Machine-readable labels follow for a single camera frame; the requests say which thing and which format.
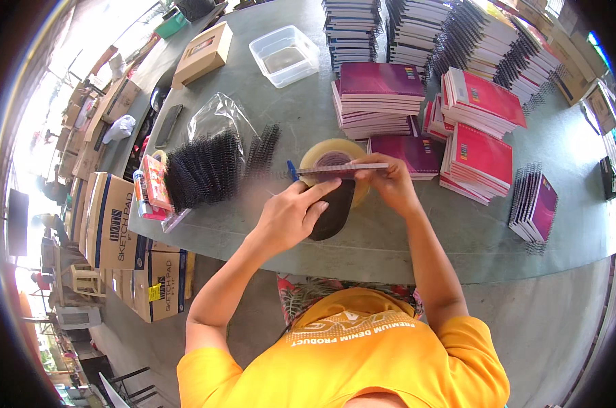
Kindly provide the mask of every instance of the tape roll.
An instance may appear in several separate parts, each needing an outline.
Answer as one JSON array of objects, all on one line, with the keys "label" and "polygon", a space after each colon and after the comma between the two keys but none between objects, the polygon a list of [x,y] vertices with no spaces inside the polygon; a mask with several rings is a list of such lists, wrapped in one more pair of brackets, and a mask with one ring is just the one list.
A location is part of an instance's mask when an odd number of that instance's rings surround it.
[{"label": "tape roll", "polygon": [[158,161],[160,161],[161,163],[163,163],[164,165],[167,164],[167,153],[165,153],[162,150],[157,150],[155,151],[151,157],[153,157],[154,159],[157,159]]},{"label": "tape roll", "polygon": [[[367,155],[360,146],[347,139],[328,139],[319,142],[306,152],[301,159],[300,168],[315,166],[337,166],[344,165],[351,160],[359,159]],[[312,177],[300,177],[301,181],[308,186],[314,185],[316,180]],[[362,202],[369,193],[369,183],[355,182],[355,192],[351,208],[356,207]]]}]

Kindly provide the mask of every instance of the purple notebook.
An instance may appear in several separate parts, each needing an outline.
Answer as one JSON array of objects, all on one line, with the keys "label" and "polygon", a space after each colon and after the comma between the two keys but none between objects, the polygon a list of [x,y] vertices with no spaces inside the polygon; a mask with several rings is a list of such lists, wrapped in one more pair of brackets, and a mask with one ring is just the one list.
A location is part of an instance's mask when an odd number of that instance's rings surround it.
[{"label": "purple notebook", "polygon": [[401,159],[410,175],[437,175],[442,167],[444,145],[423,136],[373,136],[369,138],[372,153]]},{"label": "purple notebook", "polygon": [[551,226],[553,226],[553,219],[555,218],[556,206],[557,193],[546,179],[546,176],[542,174],[542,180],[539,184],[537,197],[534,201],[532,225],[542,236],[544,241],[548,241],[548,235],[550,233]]},{"label": "purple notebook", "polygon": [[344,63],[338,88],[344,99],[356,95],[393,95],[395,99],[423,100],[426,95],[414,65],[389,63]]}]

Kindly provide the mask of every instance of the black mouse pad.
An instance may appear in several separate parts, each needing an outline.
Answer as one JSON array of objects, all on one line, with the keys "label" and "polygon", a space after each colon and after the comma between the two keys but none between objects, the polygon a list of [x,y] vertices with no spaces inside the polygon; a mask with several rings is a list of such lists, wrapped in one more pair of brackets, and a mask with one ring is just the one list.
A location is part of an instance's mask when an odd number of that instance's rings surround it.
[{"label": "black mouse pad", "polygon": [[346,224],[354,192],[355,180],[342,180],[340,187],[323,196],[321,200],[328,203],[328,208],[321,213],[308,238],[322,241],[339,233]]}]

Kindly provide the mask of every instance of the stool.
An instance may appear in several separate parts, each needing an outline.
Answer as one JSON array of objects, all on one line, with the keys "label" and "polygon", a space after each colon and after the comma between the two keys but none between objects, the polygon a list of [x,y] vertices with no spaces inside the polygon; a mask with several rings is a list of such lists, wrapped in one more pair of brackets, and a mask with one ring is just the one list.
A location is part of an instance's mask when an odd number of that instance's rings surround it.
[{"label": "stool", "polygon": [[106,290],[101,291],[101,270],[95,270],[90,264],[70,265],[72,272],[72,285],[76,293],[87,294],[90,296],[106,297]]}]

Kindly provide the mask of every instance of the hand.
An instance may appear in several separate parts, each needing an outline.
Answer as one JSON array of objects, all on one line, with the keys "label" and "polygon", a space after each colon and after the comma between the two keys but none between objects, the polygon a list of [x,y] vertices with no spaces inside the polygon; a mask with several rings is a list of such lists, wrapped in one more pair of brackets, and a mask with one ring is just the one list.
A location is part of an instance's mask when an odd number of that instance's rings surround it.
[{"label": "hand", "polygon": [[408,218],[421,208],[417,194],[408,173],[408,167],[401,159],[395,159],[380,153],[373,153],[361,159],[353,160],[354,165],[363,163],[387,163],[389,167],[379,170],[358,170],[355,179],[371,184],[385,203],[394,208],[400,216]]},{"label": "hand", "polygon": [[285,191],[267,200],[258,225],[247,240],[260,252],[271,258],[294,247],[312,233],[315,223],[328,207],[321,198],[335,190],[342,180],[308,187],[304,182],[295,182]]}]

